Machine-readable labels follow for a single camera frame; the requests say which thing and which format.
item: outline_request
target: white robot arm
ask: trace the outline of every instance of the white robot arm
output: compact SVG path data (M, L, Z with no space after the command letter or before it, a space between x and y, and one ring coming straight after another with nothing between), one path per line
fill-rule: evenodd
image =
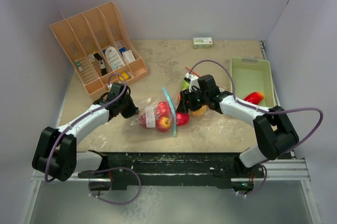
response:
M128 91L125 91L116 102L110 103L121 94L123 87L124 85L120 83L112 84L109 92L103 94L86 112L70 123L56 129L45 128L36 147L32 162L33 168L45 172L49 154L56 139L65 129L70 128L62 136L59 143L60 148L53 153L48 175L60 181L65 181L73 172L99 169L103 155L96 151L76 152L76 146L93 130L113 117L121 114L127 119L139 113L130 96L130 88L128 87Z
M211 75L196 77L186 74L185 80L190 83L190 87L189 90L180 92L178 112L196 111L201 106L208 105L211 110L234 116L254 127L257 145L239 156L244 167L250 168L266 160L275 160L299 142L299 137L286 114L268 115L261 112L283 111L280 106L258 106L235 98L231 92L221 92ZM238 101L253 106L256 110L245 107Z

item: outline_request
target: label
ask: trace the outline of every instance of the label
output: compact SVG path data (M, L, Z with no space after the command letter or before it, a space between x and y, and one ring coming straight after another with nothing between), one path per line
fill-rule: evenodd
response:
M112 69L116 70L123 67L125 64L114 47L108 47L105 51L105 57L107 58Z
M103 62L103 60L102 60L102 61L100 61L100 68L101 68L101 70L102 70L102 69L105 69L105 65L104 65L104 62Z
M133 62L135 60L135 57L133 56L133 53L131 50L125 51L122 54L127 63Z
M196 38L194 42L199 42L199 43L204 43L205 39L204 38Z
M88 57L90 62L95 62L95 57L93 54L88 54Z
M124 47L124 44L122 41L116 41L116 46L117 46L117 49L121 49L122 47Z
M145 116L146 116L146 127L147 128L155 128L156 127L156 119L154 116L153 106L148 106L145 108Z

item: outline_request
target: desk organizer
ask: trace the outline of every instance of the desk organizer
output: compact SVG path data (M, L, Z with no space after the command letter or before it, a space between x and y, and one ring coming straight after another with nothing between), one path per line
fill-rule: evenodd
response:
M107 80L113 73L125 72L129 75L128 85L148 75L143 59L130 42L121 12L113 2L67 18L50 27L93 100L108 91ZM133 62L125 62L118 50L121 43L126 50L132 51L135 57ZM109 46L116 48L125 66L112 69L103 53ZM89 60L88 55L93 53L98 53L104 60L107 74L102 75L98 60ZM118 81L115 76L111 79L112 83Z
M264 94L264 100L259 103L260 106L274 107L276 105L269 61L233 57L230 73L238 98L244 99L252 92L259 91Z

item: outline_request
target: fruit bag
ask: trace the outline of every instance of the fruit bag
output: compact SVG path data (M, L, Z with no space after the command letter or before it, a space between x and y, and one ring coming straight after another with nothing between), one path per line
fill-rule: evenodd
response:
M162 133L173 133L176 137L174 105L166 89L159 97L152 97L138 103L140 110L138 118L131 125L138 124L147 130L157 130Z

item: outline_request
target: apple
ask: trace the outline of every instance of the apple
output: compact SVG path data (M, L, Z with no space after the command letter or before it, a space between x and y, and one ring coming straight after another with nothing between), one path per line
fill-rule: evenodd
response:
M156 120L156 128L161 132L167 132L171 127L171 121L169 117L159 116Z
M188 113L177 112L177 125L186 125L189 120L190 116Z
M169 117L171 112L170 104L166 101L159 102L157 105L156 115Z
M142 127L147 128L146 127L146 115L145 115L145 113L143 113L142 115L139 116L139 123Z

